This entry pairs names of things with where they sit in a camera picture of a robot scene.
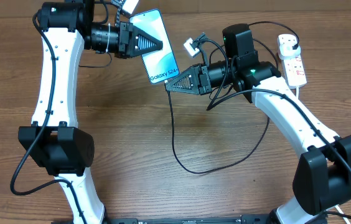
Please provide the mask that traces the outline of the Samsung Galaxy smartphone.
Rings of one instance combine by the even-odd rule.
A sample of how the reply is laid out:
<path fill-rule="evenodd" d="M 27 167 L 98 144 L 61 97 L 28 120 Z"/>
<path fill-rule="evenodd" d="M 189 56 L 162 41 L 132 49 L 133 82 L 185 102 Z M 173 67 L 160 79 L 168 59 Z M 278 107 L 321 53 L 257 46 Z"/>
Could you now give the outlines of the Samsung Galaxy smartphone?
<path fill-rule="evenodd" d="M 179 68 L 172 51 L 160 10 L 153 9 L 132 16 L 129 21 L 153 38 L 162 42 L 160 50 L 142 54 L 148 79 L 157 84 L 179 74 Z"/>

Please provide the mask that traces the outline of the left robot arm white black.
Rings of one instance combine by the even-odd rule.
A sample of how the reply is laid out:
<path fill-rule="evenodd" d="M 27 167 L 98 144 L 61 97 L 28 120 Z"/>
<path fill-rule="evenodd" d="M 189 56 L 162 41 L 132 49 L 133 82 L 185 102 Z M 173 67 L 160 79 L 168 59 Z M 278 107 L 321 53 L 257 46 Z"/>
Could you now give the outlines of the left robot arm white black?
<path fill-rule="evenodd" d="M 32 22 L 44 50 L 39 99 L 30 126 L 18 139 L 31 158 L 63 189 L 73 223 L 108 223 L 98 198 L 91 165 L 93 137 L 78 128 L 77 75 L 84 50 L 133 58 L 163 48 L 163 42 L 131 22 L 95 22 L 95 2 L 45 2 Z"/>

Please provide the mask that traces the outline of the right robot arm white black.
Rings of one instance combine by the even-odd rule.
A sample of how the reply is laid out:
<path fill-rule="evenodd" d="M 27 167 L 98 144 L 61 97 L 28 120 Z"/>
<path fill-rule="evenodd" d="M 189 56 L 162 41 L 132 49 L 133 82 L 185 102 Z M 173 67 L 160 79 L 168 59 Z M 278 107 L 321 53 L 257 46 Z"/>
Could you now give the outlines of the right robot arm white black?
<path fill-rule="evenodd" d="M 262 62 L 248 24 L 222 32 L 224 60 L 208 55 L 166 82 L 167 92 L 213 93 L 230 85 L 267 115 L 299 159 L 293 198 L 267 215 L 242 215 L 242 223 L 325 223 L 334 207 L 351 200 L 351 136 L 340 137 L 321 123 L 293 94 L 278 62 Z"/>

